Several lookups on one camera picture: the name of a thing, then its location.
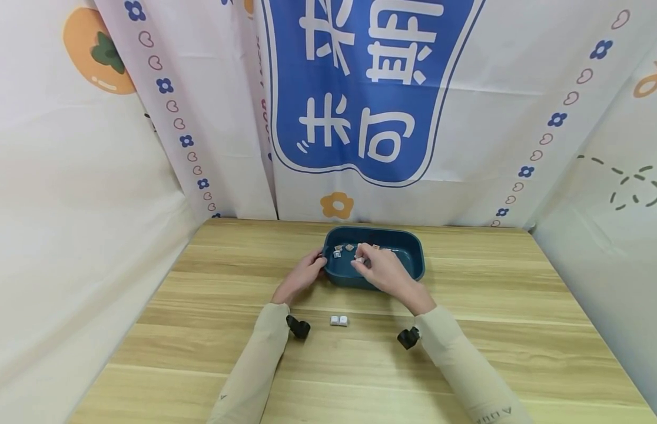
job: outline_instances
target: green leaf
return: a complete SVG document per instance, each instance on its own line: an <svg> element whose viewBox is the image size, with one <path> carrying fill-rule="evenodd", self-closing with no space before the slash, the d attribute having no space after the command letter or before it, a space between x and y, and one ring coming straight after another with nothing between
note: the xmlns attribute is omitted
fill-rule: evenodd
<svg viewBox="0 0 657 424"><path fill-rule="evenodd" d="M108 65L111 63L112 59L107 57L107 49L105 49L102 45L96 45L91 49L91 57L93 58L93 61L96 61L97 63L100 63L102 65Z"/></svg>
<svg viewBox="0 0 657 424"><path fill-rule="evenodd" d="M105 50L114 49L114 42L102 31L98 31L98 45L104 47Z"/></svg>
<svg viewBox="0 0 657 424"><path fill-rule="evenodd" d="M126 71L114 42L104 32L98 31L98 45L91 49L91 57L101 65L112 67L119 74Z"/></svg>
<svg viewBox="0 0 657 424"><path fill-rule="evenodd" d="M109 64L114 71L117 71L117 73L122 74L124 71L126 71L126 67L124 66L124 63L120 58L116 59L116 61L113 61L112 63Z"/></svg>

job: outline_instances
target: person's left hand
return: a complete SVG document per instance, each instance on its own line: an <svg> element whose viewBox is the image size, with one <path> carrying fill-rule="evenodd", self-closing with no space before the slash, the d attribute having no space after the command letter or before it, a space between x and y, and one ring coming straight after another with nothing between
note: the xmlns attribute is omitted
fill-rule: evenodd
<svg viewBox="0 0 657 424"><path fill-rule="evenodd" d="M319 275L321 268L327 264L327 259L321 257L320 254L321 247L304 256L296 268L293 268L293 271L289 272L282 284L277 287L270 302L285 303L290 306L298 294L310 287Z"/></svg>

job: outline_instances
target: arm sleeve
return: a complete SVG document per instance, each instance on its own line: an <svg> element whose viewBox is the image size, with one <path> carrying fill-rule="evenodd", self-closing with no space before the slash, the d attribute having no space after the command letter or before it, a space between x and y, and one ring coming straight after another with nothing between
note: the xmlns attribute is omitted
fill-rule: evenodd
<svg viewBox="0 0 657 424"><path fill-rule="evenodd" d="M498 372L466 338L452 314L437 306L415 317L423 348L442 371L475 424L532 424Z"/></svg>
<svg viewBox="0 0 657 424"><path fill-rule="evenodd" d="M263 308L230 377L225 381L207 424L259 424L277 364L288 341L285 304Z"/></svg>

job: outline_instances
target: hand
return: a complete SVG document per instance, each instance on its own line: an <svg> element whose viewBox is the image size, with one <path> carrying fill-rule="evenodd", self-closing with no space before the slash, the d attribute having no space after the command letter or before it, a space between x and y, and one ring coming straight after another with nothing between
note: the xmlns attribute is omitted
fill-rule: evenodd
<svg viewBox="0 0 657 424"><path fill-rule="evenodd" d="M409 276L409 272L390 249L374 249L367 243L360 243L355 257L368 259L370 267L358 260L352 260L352 267L370 284L403 303L414 316L437 307L425 286Z"/></svg>
<svg viewBox="0 0 657 424"><path fill-rule="evenodd" d="M296 268L293 268L293 271L289 272L282 284L277 287L270 302L285 303L290 306L298 294L310 287L319 275L321 268L327 264L327 259L320 256L320 254L321 247L312 250L303 257L296 265Z"/></svg>

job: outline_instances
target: fabric curtain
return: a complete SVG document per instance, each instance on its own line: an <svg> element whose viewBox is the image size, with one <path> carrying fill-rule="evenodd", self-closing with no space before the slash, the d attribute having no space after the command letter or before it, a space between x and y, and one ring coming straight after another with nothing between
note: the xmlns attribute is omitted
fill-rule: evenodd
<svg viewBox="0 0 657 424"><path fill-rule="evenodd" d="M657 0L98 3L202 220L526 226L657 37Z"/></svg>

